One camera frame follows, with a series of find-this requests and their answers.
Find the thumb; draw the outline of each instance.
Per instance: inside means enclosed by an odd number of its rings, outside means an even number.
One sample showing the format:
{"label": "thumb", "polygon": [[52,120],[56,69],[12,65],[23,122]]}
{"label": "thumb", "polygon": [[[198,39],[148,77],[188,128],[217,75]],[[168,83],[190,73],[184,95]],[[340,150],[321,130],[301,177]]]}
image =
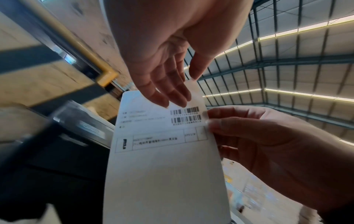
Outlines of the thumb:
{"label": "thumb", "polygon": [[276,144],[280,136],[287,132],[285,128],[273,121],[253,118],[209,119],[207,124],[213,133],[245,138],[264,145]]}
{"label": "thumb", "polygon": [[190,63],[189,75],[195,80],[199,79],[212,61],[213,58],[205,57],[195,52]]}

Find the paper slip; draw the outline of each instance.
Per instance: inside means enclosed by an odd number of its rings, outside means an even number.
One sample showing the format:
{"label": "paper slip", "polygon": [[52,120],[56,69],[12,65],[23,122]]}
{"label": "paper slip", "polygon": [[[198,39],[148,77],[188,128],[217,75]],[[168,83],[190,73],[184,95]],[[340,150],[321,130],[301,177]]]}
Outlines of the paper slip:
{"label": "paper slip", "polygon": [[216,142],[195,81],[192,100],[168,109],[123,94],[108,160],[103,223],[227,224],[230,209]]}

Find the steel beam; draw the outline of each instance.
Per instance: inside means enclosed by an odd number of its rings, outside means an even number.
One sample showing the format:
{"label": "steel beam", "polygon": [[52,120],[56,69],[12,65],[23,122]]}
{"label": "steel beam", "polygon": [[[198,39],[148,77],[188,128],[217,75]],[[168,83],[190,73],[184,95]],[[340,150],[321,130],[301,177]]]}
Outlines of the steel beam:
{"label": "steel beam", "polygon": [[354,63],[353,55],[335,55],[335,56],[324,56],[324,57],[304,57],[304,58],[285,58],[285,59],[271,59],[263,60],[260,62],[253,62],[248,65],[240,66],[230,70],[225,70],[213,75],[204,76],[198,79],[198,81],[211,79],[214,77],[219,77],[222,75],[230,74],[232,72],[239,72],[247,69],[258,69],[265,68],[269,66],[283,66],[283,65],[325,65],[325,64],[350,64]]}
{"label": "steel beam", "polygon": [[337,119],[334,117],[323,116],[323,115],[314,114],[314,113],[307,113],[307,111],[295,110],[295,109],[291,109],[288,107],[281,107],[281,106],[277,106],[277,105],[273,105],[273,104],[253,104],[253,105],[251,104],[250,106],[268,107],[268,108],[271,108],[271,109],[274,109],[274,110],[277,110],[280,112],[289,113],[291,115],[296,115],[296,116],[300,116],[300,117],[305,117],[307,119],[322,121],[322,122],[326,122],[328,124],[333,124],[336,126],[347,128],[347,129],[354,129],[354,123],[352,121],[346,121],[346,120]]}

